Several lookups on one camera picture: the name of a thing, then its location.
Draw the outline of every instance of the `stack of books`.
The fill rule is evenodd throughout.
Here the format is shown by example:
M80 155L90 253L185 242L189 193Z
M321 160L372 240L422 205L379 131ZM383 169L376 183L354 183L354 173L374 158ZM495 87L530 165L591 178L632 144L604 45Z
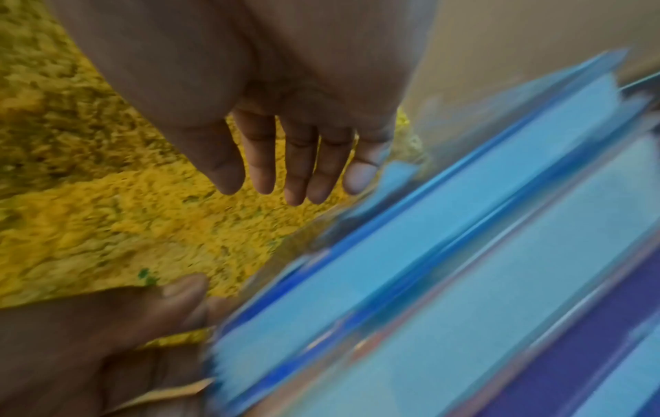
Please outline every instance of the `stack of books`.
M439 118L424 132L439 143L429 163L389 164L374 190L294 237L305 250L276 255L217 329L211 403L314 417L652 407L660 372L646 394L620 392L626 412L603 411L617 378L635 384L627 364L660 348L660 284L630 273L660 241L658 119L651 98L619 92L624 56ZM643 313L604 325L617 303ZM603 327L611 349L596 358L584 335Z

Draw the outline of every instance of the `yellow textured surface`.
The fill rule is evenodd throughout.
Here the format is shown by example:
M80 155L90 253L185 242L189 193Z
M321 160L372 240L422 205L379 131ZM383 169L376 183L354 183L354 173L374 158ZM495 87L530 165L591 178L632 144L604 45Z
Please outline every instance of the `yellow textured surface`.
M227 295L345 195L222 196L118 97L37 0L0 0L0 306L204 272ZM417 152L403 143L395 155Z

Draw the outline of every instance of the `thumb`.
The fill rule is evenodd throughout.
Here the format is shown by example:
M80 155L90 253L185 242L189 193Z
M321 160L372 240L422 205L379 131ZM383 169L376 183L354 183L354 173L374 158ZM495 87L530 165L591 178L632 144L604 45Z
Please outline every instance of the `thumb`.
M205 297L190 275L0 310L0 401L60 372L172 333Z

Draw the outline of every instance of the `fingernail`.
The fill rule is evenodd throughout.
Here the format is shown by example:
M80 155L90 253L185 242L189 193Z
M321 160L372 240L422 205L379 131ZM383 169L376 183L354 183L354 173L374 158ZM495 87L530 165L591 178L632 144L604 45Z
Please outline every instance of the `fingernail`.
M202 274L188 275L181 277L178 280L167 284L162 289L163 297L170 298L176 297L182 293L185 293L189 289L192 289L200 280L205 280L206 277Z

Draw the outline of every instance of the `skin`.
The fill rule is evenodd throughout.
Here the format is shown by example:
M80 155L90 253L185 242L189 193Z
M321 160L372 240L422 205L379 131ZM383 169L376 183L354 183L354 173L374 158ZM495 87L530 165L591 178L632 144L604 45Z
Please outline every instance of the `skin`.
M117 408L202 380L201 346L134 348L218 322L231 303L205 299L207 279L125 287L0 310L3 417L200 417L204 394Z
M388 154L437 0L50 0L113 88L224 194L245 168L275 184L275 116L286 134L285 198L323 202L347 163L350 194Z

